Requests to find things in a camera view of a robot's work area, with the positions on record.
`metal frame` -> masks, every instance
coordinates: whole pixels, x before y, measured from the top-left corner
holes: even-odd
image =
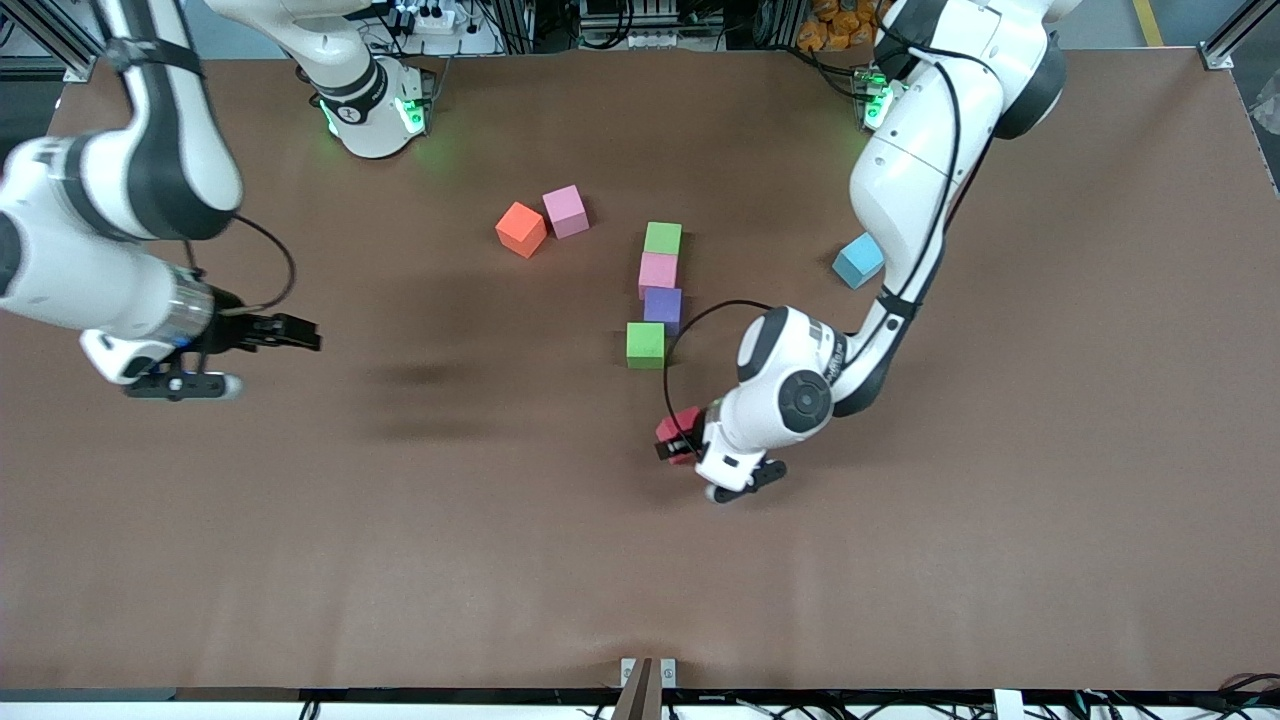
[[[88,81],[102,44],[54,0],[0,0],[0,10],[61,64],[65,82]]]
[[[1217,28],[1217,32],[1199,44],[1201,61],[1204,63],[1204,69],[1229,70],[1234,68],[1231,51],[1277,5],[1280,5],[1280,0],[1245,0],[1226,23]]]

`wooden block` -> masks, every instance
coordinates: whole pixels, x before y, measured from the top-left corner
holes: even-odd
[[[667,336],[680,332],[680,306],[684,293],[676,287],[646,287],[644,291],[644,322],[662,323]]]
[[[543,222],[543,217],[520,202],[512,202],[498,220],[495,229],[503,247],[526,259],[531,258],[538,246],[547,240],[547,223]]]
[[[662,323],[627,323],[627,368],[660,370],[666,355]]]
[[[840,251],[831,266],[845,284],[858,290],[884,266],[884,255],[872,236],[863,233]]]
[[[640,299],[649,287],[676,287],[676,256],[662,252],[640,255]]]
[[[586,220],[586,208],[576,184],[548,192],[543,196],[543,205],[547,206],[547,218],[556,229],[556,237],[568,237],[591,227]]]
[[[644,251],[680,255],[682,232],[684,228],[678,223],[649,223],[644,233]]]
[[[703,409],[698,407],[696,405],[694,407],[685,407],[680,413],[676,413],[676,423],[671,421],[669,415],[663,416],[662,421],[658,423],[658,427],[654,429],[653,434],[658,437],[658,442],[673,441],[680,436],[680,432],[676,429],[677,423],[680,425],[680,429],[687,433],[689,430],[694,429],[694,423],[698,420],[698,414],[701,413],[701,410]],[[667,462],[671,465],[682,465],[692,462],[694,460],[696,460],[696,457],[692,454],[689,454],[689,455],[678,455],[676,457],[668,457]]]

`black strap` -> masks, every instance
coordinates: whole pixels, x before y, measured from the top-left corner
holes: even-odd
[[[906,322],[915,319],[915,314],[920,311],[919,302],[908,302],[901,297],[893,295],[887,287],[881,286],[881,293],[876,296],[876,301],[884,307],[890,315],[897,315]]]
[[[205,77],[205,73],[200,69],[200,56],[196,55],[196,51],[169,42],[168,40],[113,37],[106,41],[105,54],[116,73],[123,73],[137,65],[154,64],[173,65],[174,68],[182,68]]]

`table surface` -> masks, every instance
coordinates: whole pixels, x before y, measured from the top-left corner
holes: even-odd
[[[218,357],[232,404],[127,401],[74,333],[0,318],[0,684],[1208,688],[1280,665],[1280,204],[1226,73],[1075,53],[997,143],[881,400],[727,507],[658,462],[623,364],[648,220],[690,310],[855,328],[856,119],[774,54],[453,64],[428,140],[347,155],[285,61],[209,63],[244,211],[325,350]],[[100,72],[55,132],[127,118]],[[493,224],[577,183],[595,227]],[[168,247],[164,252],[172,252]],[[233,228],[210,281],[266,297]],[[681,343],[677,407],[750,320]]]

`orange cube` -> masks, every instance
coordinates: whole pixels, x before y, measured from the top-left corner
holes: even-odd
[[[495,229],[502,245],[525,259],[531,258],[547,240],[547,223],[541,214],[520,202],[512,202]]]

